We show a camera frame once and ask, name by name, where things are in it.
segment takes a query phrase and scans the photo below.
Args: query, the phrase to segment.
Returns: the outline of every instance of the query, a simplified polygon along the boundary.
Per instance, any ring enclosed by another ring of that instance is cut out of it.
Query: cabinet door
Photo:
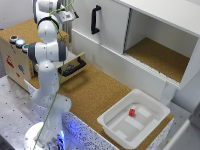
[[[91,16],[96,5],[101,7],[96,12],[96,28],[100,32],[93,35]],[[75,9],[80,18],[73,22],[74,30],[111,50],[123,53],[130,11],[128,7],[113,0],[76,0]]]

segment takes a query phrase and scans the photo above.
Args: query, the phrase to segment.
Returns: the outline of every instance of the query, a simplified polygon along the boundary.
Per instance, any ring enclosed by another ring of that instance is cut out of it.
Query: black handle
[[[78,62],[80,63],[78,66],[76,66],[76,67],[74,67],[74,68],[72,68],[72,69],[69,69],[69,70],[65,70],[65,71],[63,71],[63,73],[62,73],[62,69],[59,68],[59,69],[58,69],[58,72],[59,72],[60,74],[62,74],[62,76],[67,77],[67,76],[73,74],[74,72],[78,71],[79,69],[85,67],[86,62],[85,62],[84,60],[82,60],[81,57],[78,57],[77,60],[78,60]]]
[[[101,7],[96,5],[96,8],[92,10],[92,24],[91,24],[91,31],[92,34],[98,33],[100,30],[96,28],[96,12],[101,10]]]

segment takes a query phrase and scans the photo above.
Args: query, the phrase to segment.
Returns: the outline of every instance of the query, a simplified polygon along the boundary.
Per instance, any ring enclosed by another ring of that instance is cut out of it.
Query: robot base
[[[26,132],[24,137],[24,150],[33,150],[35,146],[34,138],[40,131],[42,126],[43,122],[37,123]],[[36,145],[35,150],[45,150],[45,148],[40,148],[38,145]]]

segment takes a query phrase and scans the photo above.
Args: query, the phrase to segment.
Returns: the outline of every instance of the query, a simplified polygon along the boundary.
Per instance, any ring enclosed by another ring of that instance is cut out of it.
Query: white wall
[[[31,0],[0,0],[0,29],[33,18]]]
[[[192,112],[200,102],[200,71],[183,87],[178,90],[173,102]]]

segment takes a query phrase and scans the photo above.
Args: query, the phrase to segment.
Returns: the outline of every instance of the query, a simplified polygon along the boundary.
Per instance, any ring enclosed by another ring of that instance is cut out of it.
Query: shelf compartment
[[[144,38],[125,53],[178,82],[181,82],[190,60],[149,38]]]

